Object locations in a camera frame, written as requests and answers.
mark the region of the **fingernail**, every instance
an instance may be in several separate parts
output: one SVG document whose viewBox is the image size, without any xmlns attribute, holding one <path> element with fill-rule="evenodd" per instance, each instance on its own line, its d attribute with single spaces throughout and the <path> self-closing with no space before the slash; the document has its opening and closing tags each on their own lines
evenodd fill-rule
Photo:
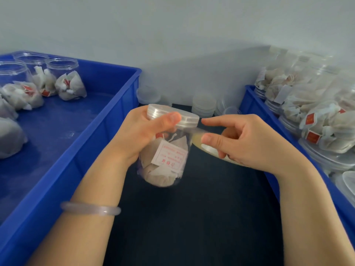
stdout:
<svg viewBox="0 0 355 266">
<path fill-rule="evenodd" d="M 208 145 L 211 142 L 211 136 L 209 134 L 204 134 L 201 138 L 201 143 Z"/>
<path fill-rule="evenodd" d="M 171 122 L 173 122 L 173 123 L 179 122 L 180 121 L 180 114 L 178 112 L 171 113 L 169 118 L 170 118 Z"/>
</svg>

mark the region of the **hand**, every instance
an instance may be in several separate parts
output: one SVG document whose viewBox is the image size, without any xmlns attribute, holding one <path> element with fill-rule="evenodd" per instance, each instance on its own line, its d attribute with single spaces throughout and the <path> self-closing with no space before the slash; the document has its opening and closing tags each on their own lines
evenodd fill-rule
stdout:
<svg viewBox="0 0 355 266">
<path fill-rule="evenodd" d="M 239 164 L 275 175 L 311 165 L 286 139 L 256 115 L 225 115 L 202 119 L 207 126 L 227 127 L 222 135 L 206 133 L 201 143 L 218 150 Z"/>
<path fill-rule="evenodd" d="M 155 134 L 174 129 L 181 120 L 178 112 L 149 120 L 147 109 L 148 106 L 132 109 L 106 147 L 111 153 L 117 153 L 127 167 L 138 159 L 139 152 L 150 143 Z"/>
</svg>

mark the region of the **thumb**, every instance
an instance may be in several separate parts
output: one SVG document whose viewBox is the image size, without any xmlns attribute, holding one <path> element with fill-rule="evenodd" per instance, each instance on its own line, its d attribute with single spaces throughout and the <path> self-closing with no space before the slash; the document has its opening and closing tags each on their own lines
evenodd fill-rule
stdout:
<svg viewBox="0 0 355 266">
<path fill-rule="evenodd" d="M 221 151 L 228 155 L 235 154 L 237 149 L 236 144 L 238 144 L 236 139 L 227 138 L 215 133 L 204 134 L 201 138 L 201 143 L 205 145 L 209 145 L 219 150 L 219 152 Z"/>
<path fill-rule="evenodd" d="M 181 120 L 178 112 L 171 112 L 161 117 L 155 118 L 147 122 L 147 129 L 153 134 L 164 132 L 175 127 Z"/>
</svg>

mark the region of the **black work surface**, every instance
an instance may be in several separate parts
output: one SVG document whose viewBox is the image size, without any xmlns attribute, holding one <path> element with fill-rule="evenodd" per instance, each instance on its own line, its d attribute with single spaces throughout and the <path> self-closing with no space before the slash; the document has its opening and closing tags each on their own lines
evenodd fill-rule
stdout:
<svg viewBox="0 0 355 266">
<path fill-rule="evenodd" d="M 194 145 L 176 186 L 154 187 L 131 166 L 119 206 L 105 266 L 283 265 L 279 204 L 264 173 Z"/>
</svg>

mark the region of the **blue crate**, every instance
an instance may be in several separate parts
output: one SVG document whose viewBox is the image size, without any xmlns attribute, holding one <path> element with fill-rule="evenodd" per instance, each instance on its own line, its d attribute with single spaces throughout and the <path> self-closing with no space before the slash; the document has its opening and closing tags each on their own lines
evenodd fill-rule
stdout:
<svg viewBox="0 0 355 266">
<path fill-rule="evenodd" d="M 0 60 L 12 59 L 2 55 Z M 43 107 L 18 118 L 29 142 L 0 160 L 0 265 L 23 265 L 61 214 L 80 180 L 127 113 L 139 105 L 141 70 L 86 60 L 79 74 L 88 96 Z"/>
<path fill-rule="evenodd" d="M 293 138 L 290 132 L 281 124 L 281 122 L 273 115 L 269 108 L 264 104 L 262 100 L 255 94 L 253 85 L 246 85 L 246 92 L 239 110 L 242 114 L 256 114 L 260 116 L 267 124 L 269 124 L 275 131 L 283 136 L 287 141 L 293 144 L 304 156 L 306 156 L 313 165 L 317 168 L 319 173 L 326 184 L 329 193 L 333 199 L 335 208 L 338 211 L 338 215 L 343 223 L 343 226 L 348 234 L 348 237 L 355 247 L 355 208 L 344 197 L 344 195 L 338 190 L 338 188 L 331 182 L 328 176 L 322 171 L 321 167 L 308 155 L 308 153 L 299 145 L 299 143 Z M 273 189 L 275 196 L 280 201 L 280 190 L 277 179 L 270 173 L 265 172 L 266 178 L 269 181 L 271 188 Z"/>
</svg>

